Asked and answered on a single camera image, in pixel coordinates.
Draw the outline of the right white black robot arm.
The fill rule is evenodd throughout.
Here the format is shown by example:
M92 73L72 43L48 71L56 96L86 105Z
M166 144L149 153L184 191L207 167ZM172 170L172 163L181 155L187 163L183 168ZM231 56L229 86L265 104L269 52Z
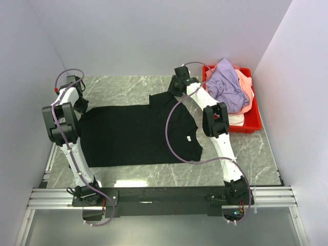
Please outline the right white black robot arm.
M224 186L219 188L219 193L211 195L210 200L216 200L219 204L242 205L248 202L252 204L252 190L246 174L236 162L236 157L231 147L229 136L229 119L227 106L212 98L196 78L191 77L186 66L174 69L175 74L171 78L168 91L175 96L186 95L185 99L191 98L202 109L202 129L210 138L218 154L210 160L194 162L184 160L174 152L168 136L168 127L171 116L175 109L182 103L178 102L170 111L165 126L167 145L172 154L179 160L193 165L220 161L223 170Z

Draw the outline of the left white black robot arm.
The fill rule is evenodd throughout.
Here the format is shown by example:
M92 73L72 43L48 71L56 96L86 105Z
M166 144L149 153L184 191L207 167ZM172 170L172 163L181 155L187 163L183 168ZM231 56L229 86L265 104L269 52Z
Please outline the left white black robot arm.
M80 77L68 76L65 85L55 88L57 99L42 108L42 115L50 141L64 153L74 175L75 187L67 188L67 192L77 204L99 206L104 197L84 157L80 143L81 130L75 114L83 114L87 110L88 101L83 98L85 88Z

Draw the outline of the black t shirt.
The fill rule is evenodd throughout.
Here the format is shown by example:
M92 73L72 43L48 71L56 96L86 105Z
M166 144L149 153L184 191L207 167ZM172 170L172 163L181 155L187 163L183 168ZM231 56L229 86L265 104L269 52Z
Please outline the black t shirt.
M178 103L169 92L149 96L147 105L96 107L79 120L80 143L91 168L179 163L165 137L166 121ZM200 161L198 127L180 104L171 116L168 136L178 156Z

